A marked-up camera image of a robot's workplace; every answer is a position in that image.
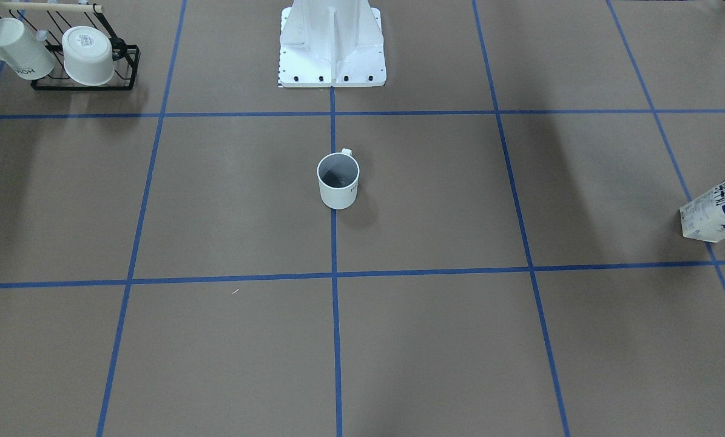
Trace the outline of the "milk carton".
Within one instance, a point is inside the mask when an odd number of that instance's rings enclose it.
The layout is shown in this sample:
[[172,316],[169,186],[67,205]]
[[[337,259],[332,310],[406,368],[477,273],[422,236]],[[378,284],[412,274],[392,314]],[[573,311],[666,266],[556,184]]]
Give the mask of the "milk carton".
[[685,238],[709,243],[725,240],[725,180],[679,212]]

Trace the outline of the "white mug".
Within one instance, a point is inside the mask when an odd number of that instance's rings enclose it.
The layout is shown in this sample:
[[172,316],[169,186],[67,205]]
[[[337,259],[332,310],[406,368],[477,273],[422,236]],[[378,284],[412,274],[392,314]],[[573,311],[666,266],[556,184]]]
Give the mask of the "white mug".
[[323,157],[316,166],[320,197],[326,207],[341,210],[354,204],[359,194],[360,166],[346,147]]

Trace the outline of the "white cup lower rack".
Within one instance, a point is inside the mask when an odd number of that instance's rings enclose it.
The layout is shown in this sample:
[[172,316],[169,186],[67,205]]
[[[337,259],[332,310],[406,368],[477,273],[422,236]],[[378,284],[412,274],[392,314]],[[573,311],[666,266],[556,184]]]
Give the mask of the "white cup lower rack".
[[94,27],[71,27],[62,34],[63,66],[71,80],[102,86],[115,74],[112,42]]

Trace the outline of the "white cup rack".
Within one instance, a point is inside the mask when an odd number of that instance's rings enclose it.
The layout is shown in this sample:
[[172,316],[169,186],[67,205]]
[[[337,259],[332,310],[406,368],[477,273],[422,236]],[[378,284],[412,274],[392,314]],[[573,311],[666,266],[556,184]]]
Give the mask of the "white cup rack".
[[43,42],[15,18],[0,19],[0,60],[24,80],[40,80],[53,72],[55,57]]
[[102,86],[115,74],[112,42],[94,27],[71,27],[62,34],[63,66],[71,80]]

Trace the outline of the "white cup upper rack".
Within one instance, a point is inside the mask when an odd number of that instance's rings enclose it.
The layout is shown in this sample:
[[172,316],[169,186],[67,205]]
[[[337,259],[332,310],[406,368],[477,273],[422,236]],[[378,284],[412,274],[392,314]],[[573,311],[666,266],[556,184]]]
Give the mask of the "white cup upper rack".
[[55,57],[43,42],[15,18],[0,19],[0,60],[24,80],[40,80],[53,72]]

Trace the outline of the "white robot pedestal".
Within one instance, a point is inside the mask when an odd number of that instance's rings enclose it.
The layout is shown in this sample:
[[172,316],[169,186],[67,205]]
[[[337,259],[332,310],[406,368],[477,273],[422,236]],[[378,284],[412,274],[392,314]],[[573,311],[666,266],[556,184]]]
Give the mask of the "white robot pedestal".
[[279,86],[385,85],[382,14],[368,1],[295,1],[280,25]]

